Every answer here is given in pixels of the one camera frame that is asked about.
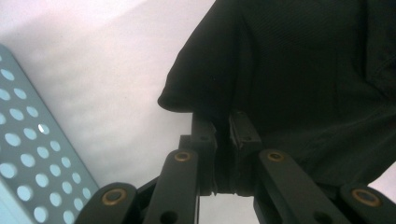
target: white ceiling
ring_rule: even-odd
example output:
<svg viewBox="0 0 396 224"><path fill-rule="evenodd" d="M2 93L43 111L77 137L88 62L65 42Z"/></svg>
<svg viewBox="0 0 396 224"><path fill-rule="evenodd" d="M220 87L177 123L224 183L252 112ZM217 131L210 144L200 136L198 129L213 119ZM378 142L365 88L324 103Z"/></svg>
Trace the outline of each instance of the white ceiling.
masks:
<svg viewBox="0 0 396 224"><path fill-rule="evenodd" d="M178 51L214 0L2 0L14 54L100 187L140 187L190 133L157 105ZM396 168L375 187L396 201ZM201 223L258 223L251 198L201 199Z"/></svg>

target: black cloth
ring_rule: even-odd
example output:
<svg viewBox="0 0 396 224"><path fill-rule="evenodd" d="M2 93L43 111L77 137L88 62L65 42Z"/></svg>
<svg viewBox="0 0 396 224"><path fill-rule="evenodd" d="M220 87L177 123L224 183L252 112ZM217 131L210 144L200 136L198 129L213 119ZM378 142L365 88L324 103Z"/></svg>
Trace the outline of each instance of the black cloth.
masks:
<svg viewBox="0 0 396 224"><path fill-rule="evenodd" d="M319 184L368 184L396 161L393 0L218 0L178 54L159 105L227 133L247 112L265 147Z"/></svg>

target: metal rivet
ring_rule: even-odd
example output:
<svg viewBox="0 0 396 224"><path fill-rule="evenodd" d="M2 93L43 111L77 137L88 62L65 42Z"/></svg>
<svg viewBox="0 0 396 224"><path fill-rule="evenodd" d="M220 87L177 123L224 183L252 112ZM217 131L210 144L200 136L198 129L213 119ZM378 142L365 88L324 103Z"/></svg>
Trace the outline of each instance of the metal rivet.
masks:
<svg viewBox="0 0 396 224"><path fill-rule="evenodd" d="M175 155L175 160L177 161L189 161L191 159L191 154L188 152L179 152Z"/></svg>
<svg viewBox="0 0 396 224"><path fill-rule="evenodd" d="M360 203L364 203L371 207L381 206L381 200L367 189L353 189L352 196Z"/></svg>
<svg viewBox="0 0 396 224"><path fill-rule="evenodd" d="M126 198L125 189L111 189L102 197L102 203L105 205L116 205Z"/></svg>
<svg viewBox="0 0 396 224"><path fill-rule="evenodd" d="M278 153L278 152L270 152L270 153L268 153L267 158L270 161L283 161L283 160L285 160L285 157L282 154Z"/></svg>

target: metal grille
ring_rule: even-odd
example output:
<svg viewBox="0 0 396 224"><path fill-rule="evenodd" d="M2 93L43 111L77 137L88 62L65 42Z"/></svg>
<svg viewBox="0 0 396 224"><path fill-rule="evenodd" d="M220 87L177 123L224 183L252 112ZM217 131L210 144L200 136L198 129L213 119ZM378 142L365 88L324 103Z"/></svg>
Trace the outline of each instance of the metal grille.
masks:
<svg viewBox="0 0 396 224"><path fill-rule="evenodd" d="M38 223L73 223L98 190L29 79L1 45L0 178Z"/></svg>

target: black plastic part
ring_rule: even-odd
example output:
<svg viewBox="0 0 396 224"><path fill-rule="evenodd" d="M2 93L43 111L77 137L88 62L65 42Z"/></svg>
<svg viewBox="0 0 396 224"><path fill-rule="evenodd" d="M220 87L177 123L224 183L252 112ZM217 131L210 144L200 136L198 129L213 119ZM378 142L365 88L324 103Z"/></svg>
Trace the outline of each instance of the black plastic part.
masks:
<svg viewBox="0 0 396 224"><path fill-rule="evenodd" d="M282 218L276 211L271 197L260 182L256 186L253 207L261 224L282 223Z"/></svg>
<svg viewBox="0 0 396 224"><path fill-rule="evenodd" d="M191 135L181 135L178 141L178 148L192 148L191 146Z"/></svg>
<svg viewBox="0 0 396 224"><path fill-rule="evenodd" d="M188 149L171 152L151 197L144 224L198 222L198 157Z"/></svg>
<svg viewBox="0 0 396 224"><path fill-rule="evenodd" d="M152 179L147 184L143 185L137 190L137 198L139 199L139 208L140 208L140 220L139 223L143 222L143 218L146 216L146 213L149 208L149 202L151 201L152 193L157 186L158 177Z"/></svg>
<svg viewBox="0 0 396 224"><path fill-rule="evenodd" d="M216 137L213 125L198 114L192 115L191 149L199 155L199 183L202 196L217 192L214 185L214 161L216 152Z"/></svg>
<svg viewBox="0 0 396 224"><path fill-rule="evenodd" d="M236 157L233 174L234 191L240 196L252 196L257 179L254 161L263 150L262 140L244 112L233 111L230 116L230 125Z"/></svg>
<svg viewBox="0 0 396 224"><path fill-rule="evenodd" d="M354 223L395 224L396 204L375 189L362 184L341 187L345 213Z"/></svg>
<svg viewBox="0 0 396 224"><path fill-rule="evenodd" d="M129 184L113 183L99 189L84 206L76 224L139 223L136 188Z"/></svg>
<svg viewBox="0 0 396 224"><path fill-rule="evenodd" d="M288 154L262 151L257 172L284 223L350 223Z"/></svg>

